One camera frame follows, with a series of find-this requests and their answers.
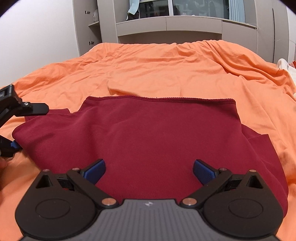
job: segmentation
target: white wall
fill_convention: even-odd
[[[78,56],[72,0],[20,0],[0,18],[0,86]]]
[[[294,60],[295,45],[296,45],[296,15],[287,7],[288,22],[289,22],[289,55],[288,63]]]

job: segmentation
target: orange duvet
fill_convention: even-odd
[[[289,185],[289,208],[277,236],[296,240],[296,88],[288,72],[252,51],[222,40],[180,45],[104,43],[14,84],[23,101],[45,102],[50,109],[71,112],[87,96],[234,99],[242,124],[269,134],[281,160]],[[12,131],[23,122],[23,117],[13,117],[0,134],[12,139]],[[38,172],[23,151],[2,171],[0,241],[21,238],[14,211]]]

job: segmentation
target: metal pin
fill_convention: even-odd
[[[197,200],[191,197],[187,197],[182,200],[182,203],[186,206],[192,206],[197,204]]]
[[[102,204],[104,204],[106,206],[112,206],[112,205],[116,204],[116,200],[112,197],[104,198],[102,200]]]

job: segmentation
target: red shirt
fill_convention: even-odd
[[[79,111],[32,118],[12,135],[54,173],[104,159],[96,186],[120,202],[182,200],[201,187],[192,172],[201,159],[236,174],[257,170],[287,212],[288,186],[271,141],[241,124],[232,99],[88,97]]]

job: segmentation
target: beige cabinet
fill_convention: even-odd
[[[289,27],[286,7],[279,0],[243,0],[243,5],[245,23],[213,16],[174,16],[175,10],[172,9],[166,16],[126,21],[129,0],[73,0],[80,55],[92,48],[89,42],[95,45],[101,41],[183,43],[222,39],[240,44],[268,62],[287,59]],[[90,25],[97,7],[99,23]]]

